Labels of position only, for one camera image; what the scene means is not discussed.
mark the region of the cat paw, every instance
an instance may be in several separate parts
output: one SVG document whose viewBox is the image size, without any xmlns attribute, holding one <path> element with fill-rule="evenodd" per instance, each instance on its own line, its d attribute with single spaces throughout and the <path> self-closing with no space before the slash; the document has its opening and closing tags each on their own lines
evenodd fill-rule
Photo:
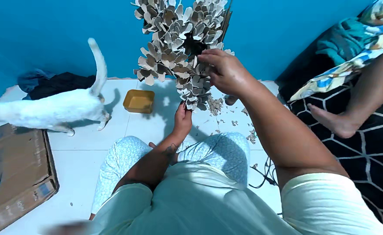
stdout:
<svg viewBox="0 0 383 235">
<path fill-rule="evenodd" d="M 74 131 L 73 129 L 71 129 L 71 131 L 67 132 L 67 135 L 68 135 L 69 137 L 74 136 L 74 134 L 75 134 L 75 131 Z"/>
</svg>

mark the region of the white shirt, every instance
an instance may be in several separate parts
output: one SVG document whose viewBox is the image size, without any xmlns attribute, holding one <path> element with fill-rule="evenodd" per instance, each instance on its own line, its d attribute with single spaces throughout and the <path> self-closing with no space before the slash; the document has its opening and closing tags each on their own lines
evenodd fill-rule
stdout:
<svg viewBox="0 0 383 235">
<path fill-rule="evenodd" d="M 205 163 L 169 167 L 154 193 L 120 187 L 99 209 L 101 234 L 361 234 L 383 235 L 354 183 L 340 175 L 306 174 L 282 190 L 283 219 L 256 194 Z"/>
</svg>

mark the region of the tattoo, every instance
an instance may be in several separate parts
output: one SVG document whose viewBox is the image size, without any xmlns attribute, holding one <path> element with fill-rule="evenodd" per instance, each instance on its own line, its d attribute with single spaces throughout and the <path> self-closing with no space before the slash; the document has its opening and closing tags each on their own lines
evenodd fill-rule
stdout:
<svg viewBox="0 0 383 235">
<path fill-rule="evenodd" d="M 176 155 L 176 152 L 177 152 L 177 149 L 178 149 L 178 146 L 176 146 L 175 144 L 171 144 L 164 152 L 163 154 L 167 155 L 167 157 L 173 161 L 175 155 Z"/>
</svg>

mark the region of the hand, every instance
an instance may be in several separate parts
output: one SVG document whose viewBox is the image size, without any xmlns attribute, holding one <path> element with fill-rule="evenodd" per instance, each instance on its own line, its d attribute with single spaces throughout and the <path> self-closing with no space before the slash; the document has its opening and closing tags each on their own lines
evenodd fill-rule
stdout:
<svg viewBox="0 0 383 235">
<path fill-rule="evenodd" d="M 186 109 L 186 102 L 182 101 L 174 115 L 173 134 L 183 140 L 192 129 L 192 111 Z"/>
<path fill-rule="evenodd" d="M 225 94 L 240 98 L 241 94 L 248 92 L 251 83 L 256 81 L 237 57 L 220 49 L 205 50 L 198 59 L 215 67 L 209 74 L 210 83 Z"/>
</svg>

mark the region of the light blue pajama pants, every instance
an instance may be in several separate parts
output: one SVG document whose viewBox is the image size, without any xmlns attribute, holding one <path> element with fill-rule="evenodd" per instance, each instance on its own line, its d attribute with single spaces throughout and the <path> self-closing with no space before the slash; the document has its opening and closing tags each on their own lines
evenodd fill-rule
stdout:
<svg viewBox="0 0 383 235">
<path fill-rule="evenodd" d="M 112 195 L 116 184 L 152 148 L 134 136 L 117 140 L 100 168 L 93 200 L 92 213 Z M 182 143 L 178 148 L 178 162 L 203 161 L 222 170 L 238 183 L 247 185 L 250 146 L 240 133 L 226 132 L 209 136 L 193 145 Z"/>
</svg>

